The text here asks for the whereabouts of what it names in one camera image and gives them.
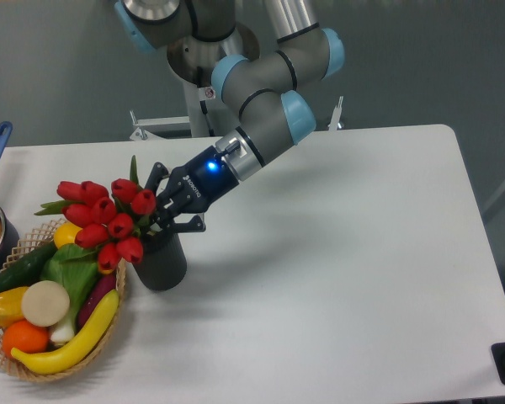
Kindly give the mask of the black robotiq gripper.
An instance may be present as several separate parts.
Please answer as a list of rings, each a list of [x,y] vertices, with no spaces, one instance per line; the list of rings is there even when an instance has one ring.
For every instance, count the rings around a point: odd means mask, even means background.
[[[223,151],[210,146],[183,166],[169,169],[155,162],[144,189],[156,196],[154,222],[167,234],[204,232],[205,212],[210,205],[238,185],[226,161],[238,145]],[[194,214],[187,222],[176,222],[182,214]]]

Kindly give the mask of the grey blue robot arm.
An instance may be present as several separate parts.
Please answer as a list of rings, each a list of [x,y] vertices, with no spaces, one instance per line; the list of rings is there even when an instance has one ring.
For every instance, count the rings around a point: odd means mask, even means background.
[[[158,175],[151,219],[157,234],[203,231],[210,205],[316,128],[300,88],[339,71],[345,50],[309,1],[266,4],[278,47],[258,56],[233,1],[118,1],[126,33],[144,51],[167,49],[174,73],[210,90],[237,127],[183,166]]]

